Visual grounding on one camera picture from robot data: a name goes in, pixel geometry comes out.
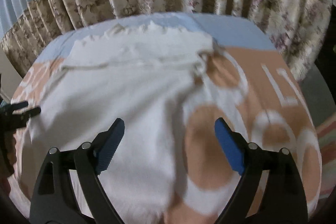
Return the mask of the white knit sweater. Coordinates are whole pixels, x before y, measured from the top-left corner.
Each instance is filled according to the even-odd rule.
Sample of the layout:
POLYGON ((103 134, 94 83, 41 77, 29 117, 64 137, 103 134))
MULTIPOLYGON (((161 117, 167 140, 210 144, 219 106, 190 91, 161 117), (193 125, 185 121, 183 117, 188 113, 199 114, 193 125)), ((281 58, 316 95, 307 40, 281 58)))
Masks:
POLYGON ((153 22, 116 24, 74 43, 49 79, 22 144, 21 182, 32 192, 48 150, 77 148, 121 118, 125 134, 101 184, 126 223, 156 223, 175 183, 181 100, 203 71, 213 38, 153 22))

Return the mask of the orange and blue bedsheet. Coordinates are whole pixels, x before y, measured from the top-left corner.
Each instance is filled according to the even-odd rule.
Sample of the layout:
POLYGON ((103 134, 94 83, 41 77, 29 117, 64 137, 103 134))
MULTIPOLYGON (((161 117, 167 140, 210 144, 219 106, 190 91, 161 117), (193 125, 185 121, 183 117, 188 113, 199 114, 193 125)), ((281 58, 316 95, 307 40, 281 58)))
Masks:
MULTIPOLYGON (((37 58, 13 101, 40 106, 49 79, 76 41, 102 35, 116 24, 136 27, 150 22, 205 32, 214 41, 210 53, 200 54, 205 66, 195 79, 194 89, 181 100, 182 132, 173 134, 173 195, 156 223, 213 223, 226 207, 240 175, 232 170, 215 136, 214 125, 219 118, 248 143, 267 151, 287 148, 291 152, 303 183, 307 212, 312 214, 318 203, 322 169, 313 121, 288 66, 269 38, 249 20, 164 13, 108 20, 68 32, 52 41, 37 58)), ((26 218, 30 217, 34 187, 28 192, 21 182, 21 155, 32 120, 16 134, 17 162, 7 180, 10 198, 26 218)))

